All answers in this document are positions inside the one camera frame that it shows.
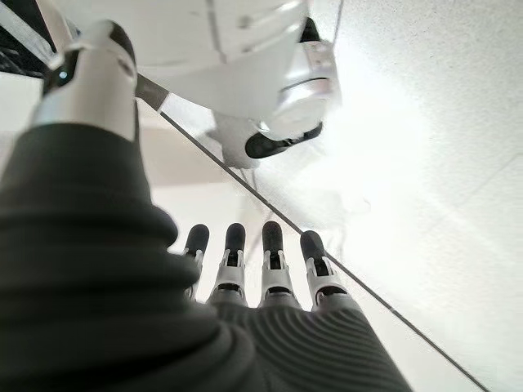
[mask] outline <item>robotic hand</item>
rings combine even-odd
[[[138,145],[132,45],[113,22],[53,63],[0,181],[0,390],[408,391],[316,233],[302,235],[312,312],[293,294],[281,229],[263,228],[263,293],[245,305],[232,225],[206,305],[208,230],[185,255],[152,205]]]

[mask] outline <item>robotic finger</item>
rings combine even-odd
[[[361,312],[331,266],[320,236],[314,231],[306,231],[300,238],[300,245],[307,269],[313,311],[348,308]]]
[[[203,268],[203,256],[207,249],[209,242],[209,229],[206,225],[194,226],[187,237],[186,248],[183,251],[184,256],[194,257],[194,262],[198,267],[199,272],[202,272]],[[193,300],[198,289],[198,283],[196,282],[186,290],[186,295]]]
[[[229,302],[247,306],[245,299],[245,228],[233,223],[227,229],[226,249],[221,259],[209,304]]]
[[[265,223],[262,238],[263,267],[259,307],[283,305],[301,309],[285,262],[281,227],[274,221]]]

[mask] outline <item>black fingertip pad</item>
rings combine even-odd
[[[209,229],[206,225],[196,225],[194,226],[187,237],[186,249],[189,249],[187,252],[193,256],[196,256],[196,251],[200,250],[202,253],[205,253],[207,249],[207,244],[209,242]]]
[[[240,223],[233,223],[227,229],[226,249],[231,252],[244,251],[245,248],[245,228]]]
[[[263,231],[261,232],[263,238],[263,251],[283,251],[284,250],[284,238],[281,234],[281,227],[274,221],[270,220],[263,225]]]
[[[113,31],[111,31],[110,38],[115,41],[119,46],[121,46],[125,51],[129,54],[129,56],[132,58],[132,62],[136,65],[136,57],[134,55],[134,49],[132,47],[131,40],[129,39],[129,36],[125,32],[125,30],[117,23],[113,24]]]
[[[302,245],[302,254],[305,261],[311,257],[318,260],[325,256],[324,244],[315,231],[306,231],[303,233],[300,238],[300,245]]]

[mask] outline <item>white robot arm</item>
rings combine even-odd
[[[54,3],[80,30],[116,21],[134,43],[141,74],[198,105],[252,119],[259,133],[246,146],[251,158],[321,131],[336,67],[306,0],[38,2]]]

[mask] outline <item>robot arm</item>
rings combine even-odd
[[[141,74],[218,113],[252,119],[251,158],[321,132],[336,65],[306,0],[39,1],[53,1],[80,29],[115,20],[135,43]]]

